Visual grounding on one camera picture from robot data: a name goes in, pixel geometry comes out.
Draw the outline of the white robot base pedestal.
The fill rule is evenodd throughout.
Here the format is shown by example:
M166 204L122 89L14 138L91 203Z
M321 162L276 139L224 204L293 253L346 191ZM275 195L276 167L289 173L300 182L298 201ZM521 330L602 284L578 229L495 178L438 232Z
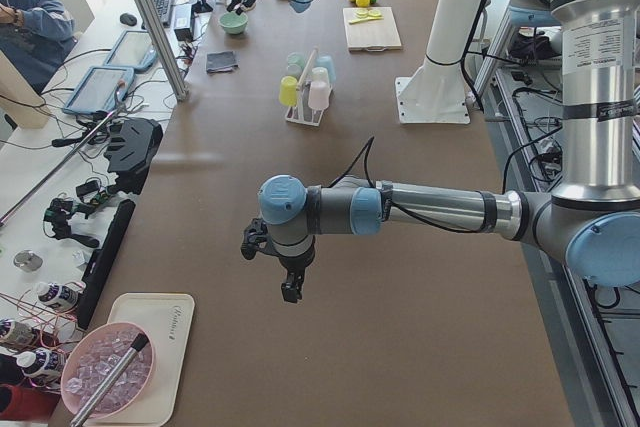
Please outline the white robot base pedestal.
M467 124L461 68L486 0L438 0L424 62L410 77L398 77L396 99L403 124Z

